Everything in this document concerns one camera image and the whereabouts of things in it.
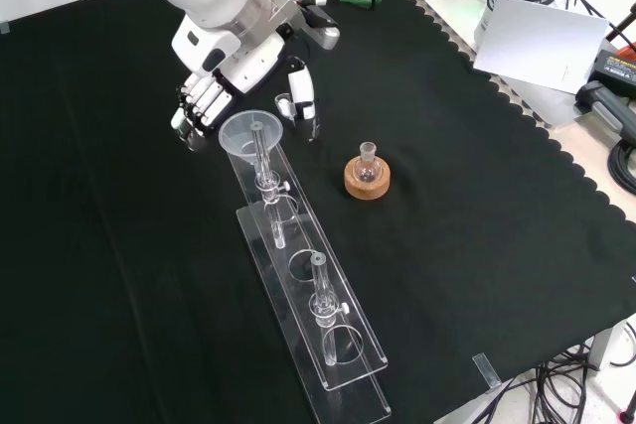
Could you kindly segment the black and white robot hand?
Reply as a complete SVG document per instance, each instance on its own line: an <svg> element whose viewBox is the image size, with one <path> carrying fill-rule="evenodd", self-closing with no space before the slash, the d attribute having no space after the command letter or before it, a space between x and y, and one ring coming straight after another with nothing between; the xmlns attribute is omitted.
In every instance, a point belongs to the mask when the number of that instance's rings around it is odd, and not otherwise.
<svg viewBox="0 0 636 424"><path fill-rule="evenodd" d="M284 67L288 91L275 105L308 141L319 136L319 115L313 79L307 64L284 54L293 29L283 24L253 49L229 30L204 30L186 17L172 41L190 75L178 87L179 106L171 128L191 151L206 146L208 138L240 98L255 90L277 68Z"/></svg>

